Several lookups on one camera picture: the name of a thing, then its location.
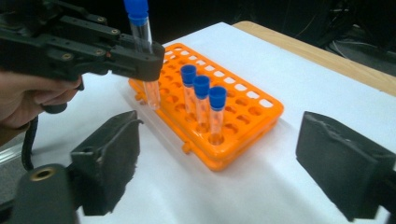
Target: blue cap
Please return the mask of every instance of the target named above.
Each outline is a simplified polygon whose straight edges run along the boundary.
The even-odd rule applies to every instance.
[[[149,17],[148,0],[124,0],[129,20],[137,26],[144,25]]]
[[[180,72],[184,86],[192,87],[192,82],[197,76],[197,68],[192,64],[186,64],[180,68]]]
[[[216,86],[209,90],[210,107],[215,111],[220,111],[225,106],[227,90],[224,87]]]
[[[209,94],[209,85],[210,85],[209,77],[198,76],[194,79],[193,83],[194,83],[195,96],[200,100],[204,100]]]

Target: wooden table edge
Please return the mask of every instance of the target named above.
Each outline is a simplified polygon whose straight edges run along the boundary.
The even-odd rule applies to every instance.
[[[396,77],[377,71],[360,63],[355,63],[324,49],[311,46],[300,40],[265,28],[251,21],[240,21],[233,27],[282,49],[300,55],[307,60],[327,67],[346,77],[353,78],[387,94],[396,96]]]

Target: orange test tube rack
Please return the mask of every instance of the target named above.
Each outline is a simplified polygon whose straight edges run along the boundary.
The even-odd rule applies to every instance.
[[[186,113],[180,74],[185,64],[195,65],[198,76],[208,76],[211,87],[222,86],[227,90],[224,140],[218,146],[210,144],[210,133],[202,133],[196,119]],[[135,99],[146,101],[142,82],[129,79],[129,84],[136,91]],[[180,43],[165,48],[159,84],[161,107],[154,112],[184,142],[182,150],[193,152],[212,171],[226,168],[274,128],[283,113],[283,105],[277,99]]]

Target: plastic test tube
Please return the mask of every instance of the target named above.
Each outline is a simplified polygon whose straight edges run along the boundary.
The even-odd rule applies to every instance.
[[[227,90],[221,86],[216,86],[209,90],[209,103],[210,103],[209,142],[214,146],[218,146],[224,141],[221,128],[224,120],[224,106],[225,106],[226,97],[227,97]]]
[[[149,4],[147,0],[124,0],[125,8],[134,36],[135,48],[139,52],[152,53],[151,31],[149,27]],[[159,109],[161,105],[158,81],[143,82],[148,106]]]
[[[186,64],[181,67],[180,73],[184,86],[184,105],[186,113],[192,116],[195,114],[195,95],[192,82],[196,77],[197,68],[192,64]]]
[[[207,76],[197,76],[194,81],[195,92],[195,108],[196,118],[198,122],[197,131],[206,133],[209,130],[209,102],[207,95],[209,94],[210,79]]]

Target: white table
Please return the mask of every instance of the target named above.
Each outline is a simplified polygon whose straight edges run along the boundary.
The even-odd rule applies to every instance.
[[[59,115],[42,115],[33,163],[70,163],[69,152],[110,117],[136,109],[141,154],[112,214],[81,223],[349,223],[295,159],[304,111],[323,114],[396,152],[396,98],[218,23],[180,42],[283,103],[275,128],[226,170],[209,171],[152,111],[127,79],[84,75],[85,91]],[[376,220],[385,223],[381,208]]]

